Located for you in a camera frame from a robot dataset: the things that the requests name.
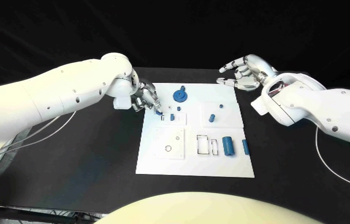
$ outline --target white board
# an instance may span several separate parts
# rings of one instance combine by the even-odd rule
[[[136,174],[253,177],[250,156],[244,155],[241,144],[244,132],[234,89],[220,84],[154,85],[164,120],[152,110],[145,111]],[[182,103],[177,103],[172,93],[181,85],[188,97]],[[174,121],[169,121],[169,114],[174,114]],[[210,114],[215,115],[211,123]],[[207,136],[208,154],[198,154],[198,135]],[[223,154],[221,137],[231,137],[233,156]],[[200,153],[205,151],[202,139],[201,137],[200,147],[204,149],[200,149]]]

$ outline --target white cable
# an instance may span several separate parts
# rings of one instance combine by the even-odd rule
[[[328,168],[328,170],[334,173],[334,175],[336,175],[342,180],[345,180],[345,181],[350,183],[350,181],[348,181],[345,178],[342,178],[342,177],[341,177],[341,176],[339,176],[339,175],[329,169],[328,165],[325,164],[325,162],[323,162],[323,160],[322,160],[322,157],[321,157],[321,154],[319,154],[319,151],[318,151],[316,133],[318,133],[318,127],[315,127],[315,150],[316,150],[316,153],[318,153],[318,157],[321,158],[322,164],[323,164],[323,166]]]
[[[14,146],[17,143],[21,143],[24,140],[27,140],[31,136],[34,136],[57,119],[58,119],[58,117],[60,116],[57,116],[43,127],[41,127],[41,129],[38,129],[31,135],[28,135],[24,139],[21,139],[21,140],[18,140],[17,142],[14,142],[14,143],[11,143],[11,144],[8,144],[7,146],[2,146],[1,148],[0,148],[0,150],[2,149],[2,148],[8,148],[8,147],[11,147],[11,146]]]
[[[0,154],[4,154],[4,153],[7,153],[7,152],[11,152],[11,151],[14,151],[15,149],[20,149],[20,148],[22,148],[22,147],[27,147],[27,146],[30,146],[30,145],[33,145],[33,144],[41,142],[43,140],[45,140],[48,137],[51,137],[51,136],[60,131],[60,129],[66,126],[67,122],[70,121],[70,119],[71,119],[73,116],[74,116],[74,113],[76,113],[76,111],[73,112],[70,118],[67,119],[67,121],[64,122],[64,124],[60,126],[60,128],[58,128],[58,129],[57,129],[48,136],[45,136],[43,139],[40,139],[38,141],[35,141],[35,142],[33,142],[33,143],[28,143],[28,144],[25,144],[25,145],[22,145],[22,146],[17,147],[17,148],[14,148],[14,149],[9,149],[9,150],[7,150],[7,151],[4,151],[4,152],[0,152]]]

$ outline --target black table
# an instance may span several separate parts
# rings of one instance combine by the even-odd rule
[[[221,76],[215,70],[135,70],[151,82],[214,83]],[[200,191],[262,200],[326,223],[348,223],[350,184],[316,156],[315,126],[302,120],[285,127],[269,115],[259,116],[250,106],[259,91],[236,90],[254,178],[135,174],[143,113],[113,110],[105,96],[76,112],[53,137],[18,151],[0,176],[0,205],[110,212],[154,195]],[[53,132],[67,117],[27,142]],[[332,170],[350,178],[348,143],[319,132],[318,146]]]

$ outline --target robotic hand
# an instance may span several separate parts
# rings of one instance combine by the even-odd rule
[[[350,141],[350,90],[326,90],[309,76],[277,72],[254,55],[227,63],[218,72],[234,68],[236,79],[217,78],[215,82],[244,91],[262,84],[260,96],[250,103],[260,115],[269,113],[285,126],[305,118],[323,133]]]
[[[0,86],[0,146],[45,120],[113,97],[113,108],[161,112],[154,85],[138,79],[128,58],[109,53],[100,60],[60,66],[38,76]]]

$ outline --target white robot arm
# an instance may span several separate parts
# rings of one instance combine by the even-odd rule
[[[323,133],[350,141],[350,90],[326,90],[309,76],[300,73],[279,73],[254,55],[227,63],[218,72],[223,73],[236,67],[236,80],[218,78],[215,82],[246,91],[262,84],[260,96],[251,102],[260,115],[269,113],[285,126],[305,118]]]
[[[60,66],[38,76],[0,86],[0,146],[45,120],[113,97],[113,108],[161,112],[155,88],[139,81],[128,58],[109,53],[100,60]]]

